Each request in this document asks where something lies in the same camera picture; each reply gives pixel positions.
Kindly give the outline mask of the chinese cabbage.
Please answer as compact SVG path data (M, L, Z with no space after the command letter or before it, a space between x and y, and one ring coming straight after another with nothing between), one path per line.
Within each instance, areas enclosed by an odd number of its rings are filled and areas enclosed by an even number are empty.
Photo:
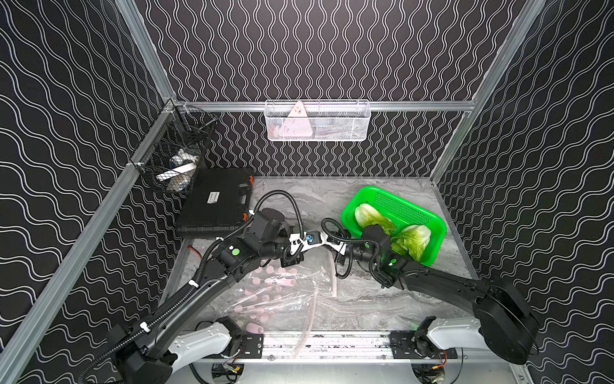
M431 230L422 225L404 228L391 239L392 250L402 256L410 256L417 262L422 260L430 243Z
M368 203L359 205L354 210L354 217L362 229L373 225L379 225L387 235L392 235L397 230L397 226L391 219L383 216Z

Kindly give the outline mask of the zip-top bag with cabbage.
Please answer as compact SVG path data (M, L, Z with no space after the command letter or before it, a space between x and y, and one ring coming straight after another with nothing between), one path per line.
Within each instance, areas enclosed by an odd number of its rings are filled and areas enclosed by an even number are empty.
M266 307L248 303L232 304L231 317L249 334L264 336L264 350L272 350L274 359L295 359L306 347L313 331L318 299L301 307Z
M337 295L330 271L317 267L260 267L212 302L220 314L257 319L306 312L314 299Z
M308 251L295 266L268 262L248 275L244 295L248 303L266 307L301 307L319 297L335 299L338 283L333 255L318 248Z

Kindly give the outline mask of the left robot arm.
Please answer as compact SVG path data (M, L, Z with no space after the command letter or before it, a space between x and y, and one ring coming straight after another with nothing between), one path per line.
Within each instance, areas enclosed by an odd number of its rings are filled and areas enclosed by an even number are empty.
M207 248L188 283L139 322L116 326L110 348L77 381L88 383L93 369L111 361L123 383L166 382L179 360L171 344L201 309L269 261L278 260L284 268L299 264L306 242L295 198L285 190L264 194L245 224Z

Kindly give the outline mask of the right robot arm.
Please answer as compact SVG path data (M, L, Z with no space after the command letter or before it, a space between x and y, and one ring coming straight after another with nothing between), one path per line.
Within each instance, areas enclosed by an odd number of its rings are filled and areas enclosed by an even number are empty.
M369 274L381 287L426 294L472 315L458 320L425 318L408 347L421 357L473 348L490 350L508 363L523 365L537 350L539 323L511 283L463 278L427 267L393 251L390 237L379 225L367 227L359 239L324 227L319 235L308 235L307 243L327 246L340 255L345 267L342 278L354 262L366 262Z

